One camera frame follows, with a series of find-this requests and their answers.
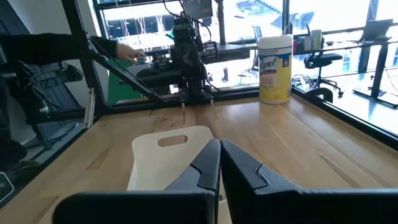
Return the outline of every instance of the green panel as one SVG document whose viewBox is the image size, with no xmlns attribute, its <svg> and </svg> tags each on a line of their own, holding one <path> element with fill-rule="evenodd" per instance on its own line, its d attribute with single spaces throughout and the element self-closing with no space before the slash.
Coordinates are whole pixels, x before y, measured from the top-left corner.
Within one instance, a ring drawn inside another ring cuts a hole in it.
<svg viewBox="0 0 398 224">
<path fill-rule="evenodd" d="M 114 61 L 109 61 L 114 66 L 119 67 Z M 128 68 L 131 65 L 128 61 L 118 60 L 118 62 L 124 67 Z M 108 82 L 108 103 L 113 105 L 116 104 L 119 100 L 131 100 L 131 99 L 139 99 L 141 98 L 141 94 L 138 91 L 133 91 L 131 86 L 129 85 L 120 85 L 120 78 L 118 78 L 113 73 L 109 73 L 109 82 Z"/>
</svg>

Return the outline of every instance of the wooden table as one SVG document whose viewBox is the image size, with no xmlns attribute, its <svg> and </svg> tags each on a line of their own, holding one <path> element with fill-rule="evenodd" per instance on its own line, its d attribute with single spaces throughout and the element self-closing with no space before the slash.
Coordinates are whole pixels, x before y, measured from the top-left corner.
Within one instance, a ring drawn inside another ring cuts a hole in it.
<svg viewBox="0 0 398 224">
<path fill-rule="evenodd" d="M 140 135 L 204 125 L 304 188 L 398 186 L 398 153 L 294 96 L 164 108 L 101 118 L 0 210 L 1 223 L 51 223 L 56 204 L 82 191 L 125 191 Z"/>
</svg>

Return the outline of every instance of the white wall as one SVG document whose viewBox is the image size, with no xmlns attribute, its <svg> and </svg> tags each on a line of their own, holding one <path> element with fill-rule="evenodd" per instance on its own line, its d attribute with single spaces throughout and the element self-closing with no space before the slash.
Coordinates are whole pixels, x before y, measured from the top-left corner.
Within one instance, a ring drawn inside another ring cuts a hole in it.
<svg viewBox="0 0 398 224">
<path fill-rule="evenodd" d="M 61 0 L 8 0 L 31 34 L 70 34 Z M 78 0 L 85 29 L 90 35 L 101 35 L 91 0 Z M 79 60 L 68 63 L 81 69 Z M 99 80 L 108 99 L 108 71 L 96 64 Z M 67 83 L 73 96 L 83 107 L 86 105 L 86 81 Z"/>
</svg>

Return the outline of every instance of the black office chair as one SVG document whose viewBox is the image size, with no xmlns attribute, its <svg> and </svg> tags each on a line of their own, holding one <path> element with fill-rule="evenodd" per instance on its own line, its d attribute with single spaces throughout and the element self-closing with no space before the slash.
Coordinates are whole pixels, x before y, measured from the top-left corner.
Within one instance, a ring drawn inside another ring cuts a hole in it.
<svg viewBox="0 0 398 224">
<path fill-rule="evenodd" d="M 305 25 L 307 26 L 307 32 L 308 32 L 307 35 L 310 35 L 311 33 L 310 26 L 306 22 Z M 321 46 L 323 46 L 323 43 L 324 43 L 324 38 L 322 37 Z M 340 87 L 337 86 L 337 82 L 327 80 L 321 77 L 322 67 L 330 65 L 331 63 L 333 63 L 334 60 L 341 60 L 341 59 L 343 59 L 343 56 L 335 53 L 330 53 L 330 54 L 319 53 L 318 55 L 312 54 L 310 58 L 304 59 L 305 68 L 307 69 L 319 68 L 319 74 L 315 82 L 314 88 L 319 88 L 321 83 L 323 83 L 332 86 L 335 90 L 338 90 L 339 96 L 343 96 L 344 92 L 341 90 Z"/>
<path fill-rule="evenodd" d="M 259 38 L 262 37 L 261 28 L 259 26 L 253 26 L 253 30 L 254 30 L 254 38 L 256 39 L 256 44 L 258 46 L 259 45 Z M 259 71 L 259 53 L 258 53 L 258 50 L 254 54 L 254 61 L 253 61 L 253 65 L 251 67 L 251 70 L 257 71 L 257 72 Z"/>
</svg>

